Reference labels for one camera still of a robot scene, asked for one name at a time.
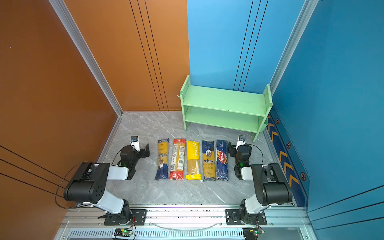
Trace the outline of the dark blue portrait spaghetti bag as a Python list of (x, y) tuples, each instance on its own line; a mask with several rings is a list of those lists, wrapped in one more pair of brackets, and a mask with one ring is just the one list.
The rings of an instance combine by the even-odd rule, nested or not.
[(216, 157), (214, 142), (202, 141), (203, 144), (203, 181), (216, 180)]

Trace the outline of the blue yellow spaghetti bag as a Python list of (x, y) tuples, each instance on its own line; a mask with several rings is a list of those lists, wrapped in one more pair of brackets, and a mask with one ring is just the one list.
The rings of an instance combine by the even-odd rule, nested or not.
[(158, 140), (158, 169), (155, 180), (167, 179), (169, 163), (169, 139)]

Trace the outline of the red white spaghetti bag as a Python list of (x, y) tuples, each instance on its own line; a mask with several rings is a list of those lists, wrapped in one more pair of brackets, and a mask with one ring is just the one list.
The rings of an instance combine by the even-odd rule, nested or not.
[(184, 160), (186, 152), (186, 140), (174, 139), (170, 167), (170, 180), (184, 179)]

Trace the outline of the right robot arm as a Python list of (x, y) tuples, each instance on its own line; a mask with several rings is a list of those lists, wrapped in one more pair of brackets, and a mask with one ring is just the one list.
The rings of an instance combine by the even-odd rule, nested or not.
[(291, 187), (281, 166), (250, 164), (252, 146), (246, 143), (234, 146), (228, 143), (231, 157), (235, 158), (235, 175), (241, 181), (252, 181), (255, 193), (242, 200), (239, 208), (227, 209), (228, 225), (267, 225), (265, 210), (273, 205), (283, 205), (293, 200)]

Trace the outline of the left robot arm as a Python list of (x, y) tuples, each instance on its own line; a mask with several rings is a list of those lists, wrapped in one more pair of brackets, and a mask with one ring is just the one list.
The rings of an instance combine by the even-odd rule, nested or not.
[(129, 202), (106, 190), (108, 181), (128, 181), (136, 172), (140, 159), (150, 156), (150, 145), (136, 149), (136, 144), (122, 148), (121, 160), (117, 165), (109, 163), (81, 163), (64, 190), (64, 199), (68, 202), (85, 204), (105, 213), (98, 217), (104, 219), (106, 226), (143, 226), (146, 210), (131, 210)]

